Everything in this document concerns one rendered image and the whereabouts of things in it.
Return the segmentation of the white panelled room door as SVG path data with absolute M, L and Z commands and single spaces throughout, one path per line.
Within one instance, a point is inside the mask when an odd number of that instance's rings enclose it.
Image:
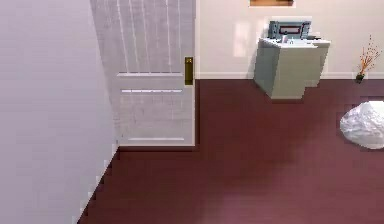
M 196 0 L 90 0 L 121 146 L 193 146 Z

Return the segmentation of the white crumpled cloth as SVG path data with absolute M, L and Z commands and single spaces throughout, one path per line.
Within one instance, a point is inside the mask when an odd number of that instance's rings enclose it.
M 384 101 L 366 101 L 340 119 L 343 136 L 371 150 L 384 149 Z

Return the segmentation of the pale grey sink cabinet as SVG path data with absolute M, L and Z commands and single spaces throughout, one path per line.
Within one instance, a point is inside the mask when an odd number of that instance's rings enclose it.
M 254 82 L 274 100 L 301 99 L 320 81 L 331 42 L 328 40 L 260 38 Z

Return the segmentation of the orange twig plant in pot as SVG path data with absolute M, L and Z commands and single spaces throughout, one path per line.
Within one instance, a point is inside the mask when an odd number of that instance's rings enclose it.
M 355 82 L 361 84 L 367 72 L 375 66 L 375 61 L 381 56 L 382 51 L 374 43 L 372 36 L 369 36 L 368 45 L 362 48 L 359 56 L 358 72 L 355 76 Z

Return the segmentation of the brown framed wall picture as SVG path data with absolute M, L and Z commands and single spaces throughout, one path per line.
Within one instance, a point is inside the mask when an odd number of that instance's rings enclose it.
M 250 6 L 254 7 L 290 7 L 294 0 L 249 0 Z

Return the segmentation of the grey box with red panel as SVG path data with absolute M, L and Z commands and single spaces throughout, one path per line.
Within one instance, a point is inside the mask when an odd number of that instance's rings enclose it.
M 293 39 L 306 39 L 311 27 L 310 21 L 271 21 L 268 38 L 281 39 L 283 35 Z

